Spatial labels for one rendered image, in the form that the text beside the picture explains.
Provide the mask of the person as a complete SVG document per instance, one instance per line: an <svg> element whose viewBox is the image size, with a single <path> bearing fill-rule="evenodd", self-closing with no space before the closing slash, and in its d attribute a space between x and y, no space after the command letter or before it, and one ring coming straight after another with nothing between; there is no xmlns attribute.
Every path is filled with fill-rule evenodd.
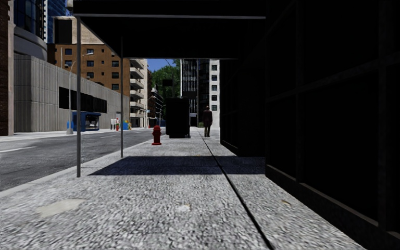
<svg viewBox="0 0 400 250"><path fill-rule="evenodd" d="M204 125L204 137L210 137L210 127L213 122L213 114L209 106L205 107L203 111L203 125Z"/></svg>

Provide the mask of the dark box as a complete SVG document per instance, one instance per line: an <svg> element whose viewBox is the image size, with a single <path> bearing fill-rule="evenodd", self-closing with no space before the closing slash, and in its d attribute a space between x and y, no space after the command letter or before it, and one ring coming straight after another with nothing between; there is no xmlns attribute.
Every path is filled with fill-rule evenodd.
<svg viewBox="0 0 400 250"><path fill-rule="evenodd" d="M166 99L166 134L170 138L190 135L190 104L188 98Z"/></svg>

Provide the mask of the white and glass building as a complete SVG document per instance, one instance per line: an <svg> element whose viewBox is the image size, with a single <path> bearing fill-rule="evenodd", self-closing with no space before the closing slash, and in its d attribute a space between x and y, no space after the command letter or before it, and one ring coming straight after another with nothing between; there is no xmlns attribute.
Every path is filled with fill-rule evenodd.
<svg viewBox="0 0 400 250"><path fill-rule="evenodd" d="M203 111L209 106L212 115L212 128L219 128L220 106L220 60L181 59L181 96L187 97L190 104L190 126L203 126Z"/></svg>

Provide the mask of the red fire hydrant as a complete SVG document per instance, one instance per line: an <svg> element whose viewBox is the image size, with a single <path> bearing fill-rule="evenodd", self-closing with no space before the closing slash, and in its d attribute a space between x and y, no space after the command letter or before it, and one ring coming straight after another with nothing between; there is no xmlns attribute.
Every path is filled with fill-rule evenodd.
<svg viewBox="0 0 400 250"><path fill-rule="evenodd" d="M161 127L159 125L155 125L153 127L153 143L152 145L162 145L161 141L160 141L160 137L161 137Z"/></svg>

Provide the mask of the row of buildings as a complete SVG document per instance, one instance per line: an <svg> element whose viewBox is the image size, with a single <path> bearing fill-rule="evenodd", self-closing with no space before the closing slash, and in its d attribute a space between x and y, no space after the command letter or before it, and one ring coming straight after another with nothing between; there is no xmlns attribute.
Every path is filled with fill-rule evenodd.
<svg viewBox="0 0 400 250"><path fill-rule="evenodd" d="M153 75L147 70L147 119L148 127L160 125L163 118L164 98L161 96L159 86L153 83Z"/></svg>

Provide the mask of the trees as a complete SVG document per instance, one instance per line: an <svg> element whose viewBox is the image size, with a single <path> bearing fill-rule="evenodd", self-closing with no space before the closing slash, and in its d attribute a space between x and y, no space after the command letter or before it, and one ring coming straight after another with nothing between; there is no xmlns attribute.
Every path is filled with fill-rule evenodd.
<svg viewBox="0 0 400 250"><path fill-rule="evenodd" d="M180 60L174 59L171 64L154 70L152 73L152 84L162 98L180 97L181 73ZM163 80L173 80L173 86L163 85Z"/></svg>

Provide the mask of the pale building with balconies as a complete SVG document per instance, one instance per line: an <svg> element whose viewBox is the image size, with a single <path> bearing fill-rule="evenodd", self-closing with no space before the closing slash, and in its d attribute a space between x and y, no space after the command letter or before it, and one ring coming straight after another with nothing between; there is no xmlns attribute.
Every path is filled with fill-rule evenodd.
<svg viewBox="0 0 400 250"><path fill-rule="evenodd" d="M148 98L147 59L130 59L130 123L133 128L146 126Z"/></svg>

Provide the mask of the blue booth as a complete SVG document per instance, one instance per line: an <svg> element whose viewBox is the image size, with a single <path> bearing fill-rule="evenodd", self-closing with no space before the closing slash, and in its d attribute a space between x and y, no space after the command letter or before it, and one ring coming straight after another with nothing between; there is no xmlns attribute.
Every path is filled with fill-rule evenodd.
<svg viewBox="0 0 400 250"><path fill-rule="evenodd" d="M98 131L99 130L99 118L102 115L97 112L80 112L80 131Z"/></svg>

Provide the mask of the brown brick building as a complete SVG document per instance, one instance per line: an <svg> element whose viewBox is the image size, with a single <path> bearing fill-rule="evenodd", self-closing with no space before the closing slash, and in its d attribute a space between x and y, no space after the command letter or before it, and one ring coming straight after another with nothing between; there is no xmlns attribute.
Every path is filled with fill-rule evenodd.
<svg viewBox="0 0 400 250"><path fill-rule="evenodd" d="M81 55L81 76L125 96L130 94L129 62L104 44L83 24L81 52L77 49L77 20L75 17L55 17L53 43L47 45L47 61L57 67L77 73L77 56Z"/></svg>

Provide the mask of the dark building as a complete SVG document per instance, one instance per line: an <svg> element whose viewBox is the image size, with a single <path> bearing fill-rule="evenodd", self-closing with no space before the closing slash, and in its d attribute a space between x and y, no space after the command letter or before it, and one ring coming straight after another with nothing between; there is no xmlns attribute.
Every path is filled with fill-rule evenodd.
<svg viewBox="0 0 400 250"><path fill-rule="evenodd" d="M400 0L74 0L118 55L220 61L220 142L400 250Z"/></svg>

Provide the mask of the grey street lamp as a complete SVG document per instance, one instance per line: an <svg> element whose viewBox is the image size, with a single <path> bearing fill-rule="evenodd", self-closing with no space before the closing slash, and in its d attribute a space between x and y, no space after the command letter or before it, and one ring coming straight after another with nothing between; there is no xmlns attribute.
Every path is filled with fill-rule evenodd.
<svg viewBox="0 0 400 250"><path fill-rule="evenodd" d="M72 110L71 110L71 85L72 85L72 69L74 64L76 63L76 59L71 63L70 66L65 64L65 67L69 67L69 87L68 87L68 102L69 102L69 111L68 111L68 128L66 130L67 135L72 135L73 134L73 128L72 128Z"/></svg>

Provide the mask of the pale concrete building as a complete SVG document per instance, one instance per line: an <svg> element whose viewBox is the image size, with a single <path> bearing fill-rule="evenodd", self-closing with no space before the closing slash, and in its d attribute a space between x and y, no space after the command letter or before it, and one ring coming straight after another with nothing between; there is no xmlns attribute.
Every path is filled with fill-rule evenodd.
<svg viewBox="0 0 400 250"><path fill-rule="evenodd" d="M14 24L8 42L7 132L66 131L71 114L59 93L75 91L77 75L48 63L46 43Z"/></svg>

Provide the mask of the red brick building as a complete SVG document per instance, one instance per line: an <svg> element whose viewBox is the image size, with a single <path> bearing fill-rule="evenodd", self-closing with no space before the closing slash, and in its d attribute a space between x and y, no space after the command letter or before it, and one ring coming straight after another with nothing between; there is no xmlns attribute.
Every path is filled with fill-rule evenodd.
<svg viewBox="0 0 400 250"><path fill-rule="evenodd" d="M0 136L14 134L14 12L0 0Z"/></svg>

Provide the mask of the glass tower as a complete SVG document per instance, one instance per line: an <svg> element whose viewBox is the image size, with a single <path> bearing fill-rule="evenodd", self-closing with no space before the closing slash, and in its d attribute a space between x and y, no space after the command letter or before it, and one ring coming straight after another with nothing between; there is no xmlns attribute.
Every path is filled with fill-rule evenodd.
<svg viewBox="0 0 400 250"><path fill-rule="evenodd" d="M55 17L66 14L67 0L14 0L14 23L46 43L54 43Z"/></svg>

